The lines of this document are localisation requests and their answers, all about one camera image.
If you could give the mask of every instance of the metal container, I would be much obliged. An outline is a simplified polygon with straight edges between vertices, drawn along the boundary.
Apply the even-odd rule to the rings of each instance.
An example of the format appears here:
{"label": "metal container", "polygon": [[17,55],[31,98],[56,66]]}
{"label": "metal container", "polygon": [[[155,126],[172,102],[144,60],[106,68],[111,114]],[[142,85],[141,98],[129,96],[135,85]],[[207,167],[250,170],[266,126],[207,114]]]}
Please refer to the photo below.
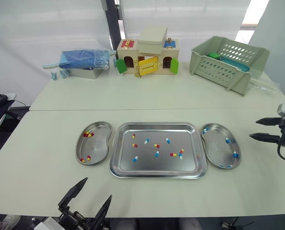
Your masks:
{"label": "metal container", "polygon": [[[92,137],[84,137],[84,133],[93,133]],[[112,133],[112,126],[105,122],[95,122],[87,126],[76,143],[75,157],[83,165],[93,165],[104,161],[108,154],[108,140]]]}
{"label": "metal container", "polygon": [[117,177],[200,178],[207,170],[200,132],[190,123],[125,123],[114,138],[110,170]]}
{"label": "metal container", "polygon": [[239,165],[240,147],[229,129],[210,123],[202,127],[201,136],[205,143],[206,156],[211,164],[221,169],[233,169]]}

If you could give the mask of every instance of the green object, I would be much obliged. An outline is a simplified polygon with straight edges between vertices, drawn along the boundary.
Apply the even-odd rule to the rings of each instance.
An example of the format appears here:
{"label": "green object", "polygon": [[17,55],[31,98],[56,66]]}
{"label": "green object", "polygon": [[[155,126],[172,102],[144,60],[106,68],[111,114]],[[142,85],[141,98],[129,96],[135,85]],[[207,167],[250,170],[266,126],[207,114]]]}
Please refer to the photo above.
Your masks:
{"label": "green object", "polygon": [[123,59],[118,59],[116,61],[116,66],[117,66],[119,73],[124,73],[125,71],[128,70]]}
{"label": "green object", "polygon": [[[269,56],[269,51],[265,48],[218,36],[211,37],[191,51],[191,75],[197,74],[226,87],[227,91],[233,90],[242,95],[248,91],[251,77],[257,79],[263,73]],[[209,57],[212,53],[219,54],[221,60],[229,59],[229,63]],[[239,64],[249,70],[242,71]]]}
{"label": "green object", "polygon": [[210,54],[208,54],[208,57],[214,58],[214,59],[220,59],[220,55],[216,54],[216,53],[210,53]]}
{"label": "green object", "polygon": [[171,59],[170,61],[170,71],[173,72],[174,74],[178,73],[178,68],[179,68],[179,62],[175,58]]}

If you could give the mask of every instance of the yellow door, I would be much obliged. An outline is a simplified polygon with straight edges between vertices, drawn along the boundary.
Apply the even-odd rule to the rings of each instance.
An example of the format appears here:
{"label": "yellow door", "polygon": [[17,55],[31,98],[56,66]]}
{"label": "yellow door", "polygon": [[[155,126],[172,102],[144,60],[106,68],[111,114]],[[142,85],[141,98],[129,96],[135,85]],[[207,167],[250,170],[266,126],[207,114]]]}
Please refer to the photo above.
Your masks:
{"label": "yellow door", "polygon": [[157,71],[157,65],[158,65],[157,60],[158,60],[157,57],[152,57],[146,60],[139,61],[138,62],[139,74],[142,76]]}

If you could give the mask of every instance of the white box lid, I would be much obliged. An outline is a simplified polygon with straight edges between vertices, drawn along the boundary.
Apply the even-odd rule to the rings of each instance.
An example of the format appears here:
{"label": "white box lid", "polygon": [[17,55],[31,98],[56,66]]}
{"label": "white box lid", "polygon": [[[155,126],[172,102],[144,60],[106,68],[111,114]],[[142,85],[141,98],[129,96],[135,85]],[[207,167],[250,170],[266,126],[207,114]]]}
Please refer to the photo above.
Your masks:
{"label": "white box lid", "polygon": [[141,33],[138,43],[161,45],[166,40],[167,27],[152,25],[146,27]]}

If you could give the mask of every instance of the wooden toy house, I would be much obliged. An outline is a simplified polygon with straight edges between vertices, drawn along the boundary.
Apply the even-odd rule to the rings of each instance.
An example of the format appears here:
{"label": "wooden toy house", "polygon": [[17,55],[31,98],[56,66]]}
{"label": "wooden toy house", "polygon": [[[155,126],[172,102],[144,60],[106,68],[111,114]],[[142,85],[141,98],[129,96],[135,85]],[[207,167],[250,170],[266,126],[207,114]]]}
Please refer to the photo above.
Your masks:
{"label": "wooden toy house", "polygon": [[177,74],[179,46],[176,39],[166,39],[167,27],[147,27],[137,39],[121,40],[116,62],[120,73]]}

